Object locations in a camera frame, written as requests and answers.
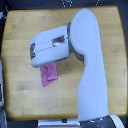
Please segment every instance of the pink towel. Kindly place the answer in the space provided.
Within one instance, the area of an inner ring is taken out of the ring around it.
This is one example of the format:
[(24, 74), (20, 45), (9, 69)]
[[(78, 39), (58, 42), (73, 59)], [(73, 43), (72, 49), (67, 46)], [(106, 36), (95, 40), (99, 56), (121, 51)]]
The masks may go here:
[(45, 66), (40, 67), (40, 72), (41, 72), (43, 87), (52, 83), (54, 80), (58, 78), (55, 63), (47, 64)]

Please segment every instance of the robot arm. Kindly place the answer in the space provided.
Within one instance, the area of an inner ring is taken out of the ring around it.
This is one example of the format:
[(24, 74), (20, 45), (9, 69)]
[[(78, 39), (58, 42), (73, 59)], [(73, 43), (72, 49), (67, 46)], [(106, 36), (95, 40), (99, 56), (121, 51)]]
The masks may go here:
[(66, 26), (61, 26), (33, 37), (30, 43), (31, 65), (40, 67), (67, 58), (73, 49), (77, 58), (84, 62), (77, 88), (81, 126), (91, 128), (101, 123), (103, 128), (107, 128), (109, 125), (104, 122), (111, 121), (113, 124), (114, 121), (108, 113), (106, 77), (96, 17), (88, 9), (82, 9), (74, 16), (68, 30)]

